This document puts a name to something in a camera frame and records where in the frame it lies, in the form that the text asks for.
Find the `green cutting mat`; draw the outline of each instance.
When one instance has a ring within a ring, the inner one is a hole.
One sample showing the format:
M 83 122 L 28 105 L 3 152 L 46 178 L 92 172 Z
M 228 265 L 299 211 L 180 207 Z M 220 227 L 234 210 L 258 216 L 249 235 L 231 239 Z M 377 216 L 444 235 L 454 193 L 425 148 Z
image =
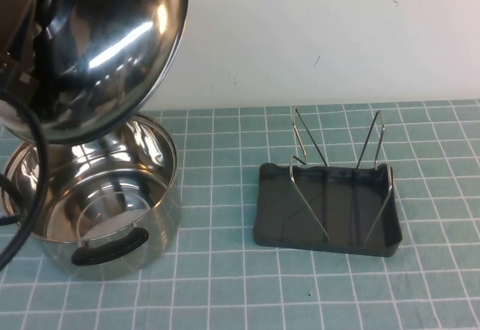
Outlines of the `green cutting mat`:
M 258 166 L 298 150 L 290 107 L 150 112 L 180 150 L 184 210 L 169 253 L 95 283 L 55 269 L 30 241 L 0 273 L 0 329 L 480 328 L 479 102 L 299 109 L 328 162 L 351 167 L 383 109 L 380 158 L 394 168 L 403 229 L 392 258 L 254 243 Z M 18 144 L 3 131 L 0 161 Z M 13 231 L 0 229 L 1 248 Z

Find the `black plastic tray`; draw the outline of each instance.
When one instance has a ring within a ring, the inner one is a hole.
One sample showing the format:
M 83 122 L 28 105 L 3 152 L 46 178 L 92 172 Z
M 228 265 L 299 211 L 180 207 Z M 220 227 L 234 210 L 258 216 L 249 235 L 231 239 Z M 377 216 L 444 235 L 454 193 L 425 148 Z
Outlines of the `black plastic tray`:
M 294 188 L 290 168 L 264 163 L 259 169 L 253 239 L 270 247 L 392 256 L 403 236 L 393 185 L 389 191 L 389 169 L 392 180 L 392 168 L 385 164 L 376 169 L 293 167 L 295 183 L 327 237 Z

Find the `black cable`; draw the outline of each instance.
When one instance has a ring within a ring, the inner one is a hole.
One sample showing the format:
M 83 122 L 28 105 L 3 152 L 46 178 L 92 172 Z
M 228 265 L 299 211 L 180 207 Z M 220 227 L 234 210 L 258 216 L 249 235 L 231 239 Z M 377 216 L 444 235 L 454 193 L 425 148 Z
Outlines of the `black cable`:
M 27 125 L 30 127 L 31 136 L 33 137 L 33 140 L 37 146 L 39 166 L 37 189 L 35 190 L 32 204 L 27 211 L 25 221 L 20 225 L 18 232 L 13 236 L 5 249 L 0 253 L 1 271 L 14 258 L 14 256 L 29 238 L 30 233 L 32 232 L 38 219 L 38 215 L 44 206 L 49 181 L 49 163 L 47 141 L 45 140 L 44 133 L 37 116 L 26 105 L 24 105 L 22 101 L 18 100 L 16 96 L 10 93 L 0 91 L 0 101 L 5 101 L 14 107 L 19 113 L 21 113 Z
M 18 189 L 15 187 L 15 185 L 10 181 L 7 176 L 3 175 L 0 173 L 0 189 L 2 189 L 5 193 L 8 194 L 11 200 L 15 202 L 15 205 L 18 206 L 19 208 L 22 208 L 22 195 L 18 191 Z M 18 214 L 13 214 L 10 216 L 2 216 L 0 217 L 0 227 L 3 227 L 4 225 L 11 225 L 15 224 L 18 222 L 20 219 L 20 216 Z

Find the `pot handle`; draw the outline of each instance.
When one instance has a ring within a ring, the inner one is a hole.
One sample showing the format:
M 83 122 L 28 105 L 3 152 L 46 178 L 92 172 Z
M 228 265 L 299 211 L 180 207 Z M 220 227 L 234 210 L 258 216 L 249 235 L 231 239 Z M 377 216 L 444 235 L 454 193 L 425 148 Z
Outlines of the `pot handle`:
M 128 235 L 99 247 L 82 246 L 72 254 L 71 262 L 76 266 L 90 266 L 108 263 L 139 248 L 149 239 L 149 232 L 134 227 Z

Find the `metal lid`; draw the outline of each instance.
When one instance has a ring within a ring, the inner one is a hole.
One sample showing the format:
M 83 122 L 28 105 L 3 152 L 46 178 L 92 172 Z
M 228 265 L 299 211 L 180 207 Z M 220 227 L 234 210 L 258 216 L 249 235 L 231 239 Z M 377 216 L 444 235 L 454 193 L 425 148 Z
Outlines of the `metal lid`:
M 0 0 L 0 89 L 49 143 L 85 143 L 126 121 L 172 63 L 188 0 Z M 31 139 L 0 103 L 0 123 Z

